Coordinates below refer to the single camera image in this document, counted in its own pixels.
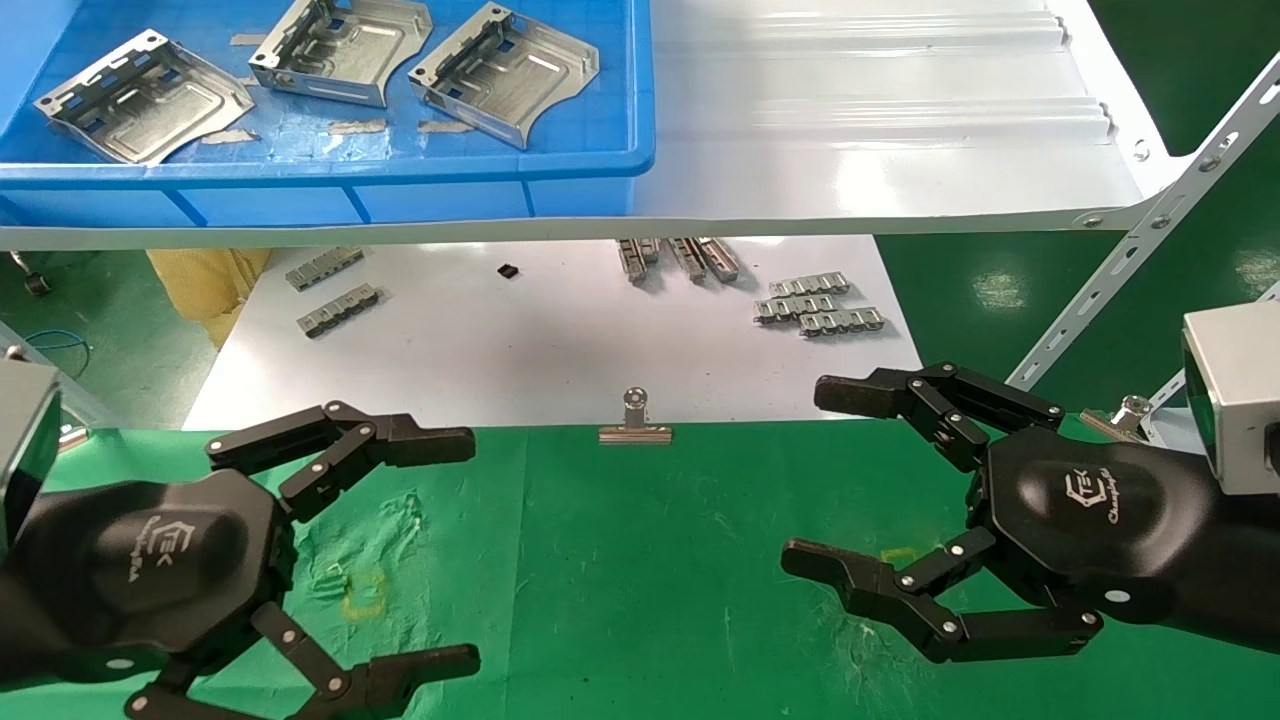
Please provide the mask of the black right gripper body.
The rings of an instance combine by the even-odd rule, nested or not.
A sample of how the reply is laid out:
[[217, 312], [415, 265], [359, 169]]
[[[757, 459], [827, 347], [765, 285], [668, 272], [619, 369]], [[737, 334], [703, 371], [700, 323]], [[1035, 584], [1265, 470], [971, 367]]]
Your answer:
[[996, 539], [987, 566], [1016, 596], [1135, 624], [1201, 621], [1216, 509], [1198, 455], [1044, 429], [993, 442], [973, 484], [973, 521]]

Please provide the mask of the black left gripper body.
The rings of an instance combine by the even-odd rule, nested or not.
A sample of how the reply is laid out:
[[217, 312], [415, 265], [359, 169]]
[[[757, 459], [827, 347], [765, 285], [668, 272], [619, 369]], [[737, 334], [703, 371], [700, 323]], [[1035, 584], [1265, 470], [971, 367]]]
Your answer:
[[220, 671], [257, 642], [251, 618], [283, 601], [296, 557], [275, 496], [232, 469], [44, 492], [20, 528], [20, 683]]

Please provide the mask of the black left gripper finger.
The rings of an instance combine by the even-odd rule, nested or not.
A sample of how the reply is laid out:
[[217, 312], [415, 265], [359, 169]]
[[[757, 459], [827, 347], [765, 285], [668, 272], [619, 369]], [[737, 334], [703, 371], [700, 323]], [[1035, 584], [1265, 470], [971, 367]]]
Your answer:
[[307, 460], [278, 487], [287, 516], [301, 523], [315, 519], [380, 465], [466, 462], [475, 454], [475, 436], [466, 427], [425, 429], [407, 413], [370, 415], [343, 402], [300, 410], [207, 443], [212, 469], [247, 477]]
[[[270, 642], [312, 685], [314, 692], [291, 719], [397, 719], [425, 684], [471, 676], [481, 666], [475, 644], [453, 644], [370, 659], [340, 667], [279, 603], [261, 605], [250, 616], [255, 633]], [[252, 714], [193, 700], [198, 675], [193, 664], [172, 660], [125, 703], [129, 719], [253, 719]]]

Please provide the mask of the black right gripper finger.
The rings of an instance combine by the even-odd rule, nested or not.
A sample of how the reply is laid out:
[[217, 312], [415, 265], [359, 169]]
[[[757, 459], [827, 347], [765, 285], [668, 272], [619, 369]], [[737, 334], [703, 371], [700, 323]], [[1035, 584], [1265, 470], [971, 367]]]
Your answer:
[[982, 465], [991, 442], [986, 427], [1005, 434], [1032, 427], [1056, 430], [1065, 416], [1056, 404], [954, 363], [915, 372], [878, 368], [863, 379], [823, 375], [815, 382], [815, 406], [902, 419], [959, 471]]
[[788, 539], [782, 569], [833, 588], [846, 614], [892, 626], [933, 664], [1064, 657], [1079, 653], [1103, 628], [1083, 607], [1051, 600], [1044, 607], [955, 612], [938, 597], [977, 574], [997, 538], [972, 528], [904, 570], [876, 557]]

